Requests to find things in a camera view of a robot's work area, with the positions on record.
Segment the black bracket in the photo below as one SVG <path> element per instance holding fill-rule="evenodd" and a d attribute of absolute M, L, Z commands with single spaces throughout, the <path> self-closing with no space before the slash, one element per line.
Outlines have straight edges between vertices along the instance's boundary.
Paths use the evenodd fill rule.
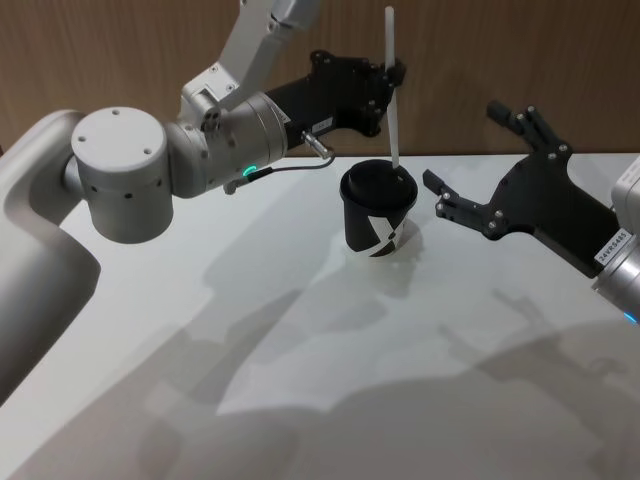
<path fill-rule="evenodd" d="M 438 217 L 499 240 L 513 232 L 533 235 L 589 278 L 603 269 L 595 256 L 619 230 L 615 214 L 573 184 L 567 172 L 573 154 L 531 106 L 514 115 L 491 102 L 487 115 L 522 137 L 531 153 L 500 181 L 491 201 L 481 205 L 460 197 L 430 170 L 424 185 L 440 200 Z"/>
<path fill-rule="evenodd" d="M 402 62 L 387 69 L 366 58 L 318 50 L 311 54 L 311 64 L 305 78 L 267 93 L 286 116 L 289 148 L 303 143 L 303 131 L 321 136 L 348 128 L 367 137 L 378 135 L 393 92 L 404 81 Z"/>

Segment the black cup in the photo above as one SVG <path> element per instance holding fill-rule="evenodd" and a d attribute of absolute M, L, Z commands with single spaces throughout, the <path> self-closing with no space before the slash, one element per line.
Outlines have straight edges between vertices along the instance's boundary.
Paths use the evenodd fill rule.
<path fill-rule="evenodd" d="M 407 214 L 418 198 L 418 185 L 403 167 L 367 160 L 342 177 L 340 195 L 349 248 L 382 257 L 398 248 Z"/>

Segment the wooden wall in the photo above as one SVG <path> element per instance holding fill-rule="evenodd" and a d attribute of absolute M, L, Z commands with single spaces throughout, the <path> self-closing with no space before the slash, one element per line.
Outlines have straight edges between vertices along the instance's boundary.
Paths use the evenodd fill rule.
<path fill-rule="evenodd" d="M 271 86 L 308 71 L 316 48 L 383 57 L 389 0 L 325 0 Z M 395 0 L 406 154 L 522 150 L 484 118 L 499 98 L 536 104 L 579 151 L 640 151 L 639 0 Z M 111 105 L 163 120 L 182 85 L 217 58 L 237 0 L 0 0 L 0 143 L 60 108 Z M 334 134 L 341 153 L 385 138 Z"/>

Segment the table surface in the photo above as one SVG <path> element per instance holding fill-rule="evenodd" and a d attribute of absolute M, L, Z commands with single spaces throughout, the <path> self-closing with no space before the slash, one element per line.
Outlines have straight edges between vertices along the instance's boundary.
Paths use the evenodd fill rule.
<path fill-rule="evenodd" d="M 635 155 L 579 155 L 603 202 Z M 521 157 L 407 158 L 477 201 Z M 344 244 L 341 175 L 176 201 L 161 238 L 64 227 L 95 297 L 0 409 L 0 478 L 640 478 L 640 331 L 526 235 L 439 220 Z"/>

